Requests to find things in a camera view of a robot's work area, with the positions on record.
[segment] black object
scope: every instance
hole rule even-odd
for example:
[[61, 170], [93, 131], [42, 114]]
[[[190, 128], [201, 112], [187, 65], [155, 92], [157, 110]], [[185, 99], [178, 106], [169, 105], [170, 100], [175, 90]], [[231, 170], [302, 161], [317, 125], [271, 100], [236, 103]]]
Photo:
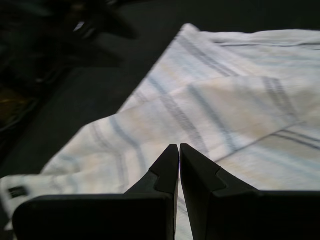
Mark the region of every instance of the black object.
[[175, 238], [179, 151], [170, 145], [125, 194], [41, 196], [17, 208], [19, 240]]
[[[170, 145], [125, 194], [42, 196], [17, 208], [18, 240], [175, 239], [179, 152]], [[181, 183], [195, 240], [316, 239], [320, 193], [259, 191], [187, 144]]]
[[28, 191], [23, 186], [17, 186], [17, 187], [10, 188], [10, 189], [8, 189], [8, 192], [10, 193], [10, 195], [13, 199], [17, 198], [17, 197], [21, 197], [21, 196], [28, 196]]
[[194, 240], [320, 237], [320, 192], [259, 191], [187, 144], [180, 171]]

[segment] towel tag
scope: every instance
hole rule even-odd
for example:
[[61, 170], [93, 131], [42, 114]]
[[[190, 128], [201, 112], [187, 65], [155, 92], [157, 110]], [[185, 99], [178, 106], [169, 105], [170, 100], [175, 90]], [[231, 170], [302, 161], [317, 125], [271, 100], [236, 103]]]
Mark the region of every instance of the towel tag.
[[23, 186], [10, 188], [8, 189], [8, 192], [10, 193], [12, 199], [21, 197], [21, 196], [28, 196], [28, 191]]

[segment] cloth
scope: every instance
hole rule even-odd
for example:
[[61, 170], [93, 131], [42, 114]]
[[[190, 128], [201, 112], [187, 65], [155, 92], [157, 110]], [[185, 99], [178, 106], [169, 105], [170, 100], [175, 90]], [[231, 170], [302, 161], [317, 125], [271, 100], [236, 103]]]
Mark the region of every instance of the cloth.
[[[260, 190], [320, 190], [320, 32], [182, 27], [121, 110], [84, 126], [39, 175], [7, 176], [11, 217], [57, 194], [124, 193], [169, 144], [187, 143]], [[28, 195], [11, 198], [23, 186]], [[176, 239], [191, 240], [179, 183]]]

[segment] blue stripe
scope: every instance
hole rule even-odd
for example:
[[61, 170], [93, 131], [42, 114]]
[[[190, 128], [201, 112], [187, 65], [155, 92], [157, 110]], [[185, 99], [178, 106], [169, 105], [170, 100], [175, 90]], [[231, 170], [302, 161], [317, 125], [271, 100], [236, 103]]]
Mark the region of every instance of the blue stripe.
[[279, 93], [279, 96], [282, 98], [282, 102], [288, 108], [288, 113], [293, 117], [296, 117], [296, 110], [294, 106], [292, 105], [290, 98], [288, 97], [284, 87], [282, 86], [281, 82], [277, 78], [270, 78], [271, 82], [273, 82], [273, 85], [275, 86], [276, 91]]
[[320, 143], [320, 139], [317, 139], [317, 138], [314, 138], [314, 137], [311, 137], [311, 136], [307, 136], [307, 135], [304, 135], [304, 134], [301, 134], [301, 133], [297, 133], [297, 132], [289, 131], [289, 130], [283, 130], [283, 132], [289, 133], [289, 134], [293, 134], [293, 135], [299, 136], [301, 138], [305, 138], [305, 139]]
[[178, 124], [187, 133], [192, 145], [203, 155], [208, 156], [209, 151], [206, 147], [205, 141], [201, 134], [198, 132], [195, 125], [190, 121], [188, 116], [182, 111], [182, 109], [175, 102], [173, 97], [166, 95], [161, 98], [162, 104], [165, 106], [167, 111], [176, 119]]
[[52, 184], [52, 186], [58, 191], [59, 194], [62, 194], [62, 193], [63, 193], [63, 189], [62, 189], [62, 187], [60, 187], [60, 185], [56, 182], [57, 177], [58, 177], [58, 176], [56, 176], [56, 175], [52, 176], [51, 184]]
[[126, 166], [126, 162], [124, 161], [123, 156], [116, 151], [113, 147], [110, 146], [110, 144], [107, 144], [107, 140], [101, 135], [101, 130], [99, 128], [99, 124], [97, 122], [93, 122], [91, 124], [92, 131], [94, 133], [94, 137], [98, 140], [98, 143], [100, 143], [102, 149], [106, 149], [108, 151], [112, 151], [115, 154], [116, 157], [116, 166], [117, 166], [117, 172], [119, 176], [119, 180], [121, 183], [123, 183], [123, 189], [121, 191], [125, 190], [125, 187], [129, 184], [128, 181], [128, 170]]
[[304, 142], [304, 141], [301, 141], [299, 139], [295, 139], [295, 138], [292, 138], [292, 137], [289, 137], [289, 136], [283, 136], [283, 135], [279, 135], [279, 134], [273, 134], [272, 136], [276, 136], [276, 137], [279, 137], [279, 138], [282, 138], [282, 139], [287, 139], [287, 140], [290, 140], [290, 141], [295, 142], [297, 144], [301, 144], [301, 145], [307, 146], [307, 147], [312, 148], [312, 149], [320, 150], [320, 147], [318, 147], [316, 145], [313, 145], [311, 143]]
[[208, 78], [207, 75], [198, 70], [197, 67], [195, 67], [188, 61], [188, 57], [181, 57], [180, 55], [176, 55], [175, 53], [171, 53], [168, 56], [171, 57], [173, 61], [175, 61], [179, 65], [179, 67], [181, 67], [183, 70], [188, 72], [190, 75], [196, 77], [197, 79], [199, 77], [201, 79]]
[[205, 100], [205, 98], [198, 92], [198, 90], [194, 86], [189, 85], [188, 90], [197, 99], [197, 101], [200, 103], [204, 111], [209, 115], [211, 120], [217, 125], [222, 135], [224, 136], [226, 144], [230, 148], [230, 151], [232, 153], [235, 152], [237, 150], [236, 144], [234, 143], [231, 134], [227, 130], [222, 120], [219, 118], [218, 114], [213, 110], [210, 104]]
[[146, 159], [145, 156], [140, 148], [140, 145], [137, 141], [135, 141], [131, 136], [129, 136], [118, 124], [115, 116], [109, 117], [109, 121], [111, 123], [111, 126], [113, 127], [114, 131], [128, 144], [130, 144], [136, 151], [136, 155], [139, 161], [140, 170], [143, 174], [145, 174], [148, 171], [148, 168], [146, 166]]
[[283, 168], [285, 168], [285, 169], [287, 169], [287, 170], [290, 170], [290, 171], [292, 171], [292, 172], [296, 172], [296, 173], [298, 173], [298, 174], [302, 174], [302, 175], [307, 176], [307, 177], [309, 177], [309, 178], [311, 178], [311, 179], [314, 179], [314, 180], [316, 180], [316, 181], [319, 181], [319, 179], [320, 179], [320, 176], [318, 176], [318, 175], [314, 175], [314, 174], [312, 174], [312, 173], [310, 173], [310, 172], [308, 172], [308, 171], [306, 171], [306, 170], [303, 170], [303, 169], [294, 167], [294, 166], [292, 166], [292, 164], [279, 161], [279, 160], [278, 160], [278, 159], [279, 159], [279, 156], [277, 156], [277, 158], [274, 159], [274, 158], [272, 158], [272, 157], [268, 157], [267, 154], [261, 154], [261, 153], [259, 153], [259, 152], [256, 152], [256, 151], [250, 149], [250, 148], [247, 148], [247, 151], [248, 151], [249, 153], [252, 153], [252, 154], [256, 155], [256, 156], [259, 156], [259, 157], [260, 157], [259, 160], [261, 160], [261, 161], [274, 163], [274, 164], [276, 164], [276, 165], [278, 165], [278, 166], [281, 166], [281, 167], [283, 167]]
[[66, 161], [66, 162], [71, 163], [71, 165], [72, 165], [72, 167], [73, 167], [73, 171], [74, 171], [75, 173], [81, 172], [81, 167], [80, 167], [80, 165], [79, 165], [79, 162], [78, 162], [75, 158], [73, 158], [73, 157], [71, 157], [71, 156], [64, 155], [64, 154], [62, 154], [62, 153], [60, 153], [60, 154], [58, 155], [58, 157], [59, 157], [60, 159], [62, 159], [63, 161]]
[[151, 76], [147, 77], [147, 80], [154, 86], [154, 88], [162, 95], [166, 94], [167, 91]]
[[227, 68], [226, 66], [222, 65], [221, 63], [217, 62], [213, 58], [209, 57], [206, 53], [198, 49], [194, 44], [188, 41], [185, 37], [180, 36], [177, 39], [177, 42], [181, 44], [189, 53], [203, 62], [205, 65], [209, 66], [212, 69], [215, 69], [217, 72], [222, 74], [223, 76], [238, 76], [237, 73], [232, 71], [231, 69]]
[[70, 185], [73, 186], [73, 193], [77, 194], [79, 192], [79, 185], [74, 176], [72, 174], [67, 175], [66, 179], [70, 183]]

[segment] striped towel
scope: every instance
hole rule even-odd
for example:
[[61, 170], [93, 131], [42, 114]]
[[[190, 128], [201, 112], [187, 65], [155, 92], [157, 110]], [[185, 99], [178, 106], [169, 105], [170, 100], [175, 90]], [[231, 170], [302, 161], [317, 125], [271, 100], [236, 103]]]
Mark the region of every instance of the striped towel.
[[[260, 190], [320, 190], [320, 32], [186, 24], [119, 113], [83, 127], [39, 175], [7, 176], [11, 217], [41, 195], [124, 193], [187, 143]], [[23, 186], [27, 196], [11, 198]], [[192, 239], [179, 184], [176, 239]]]

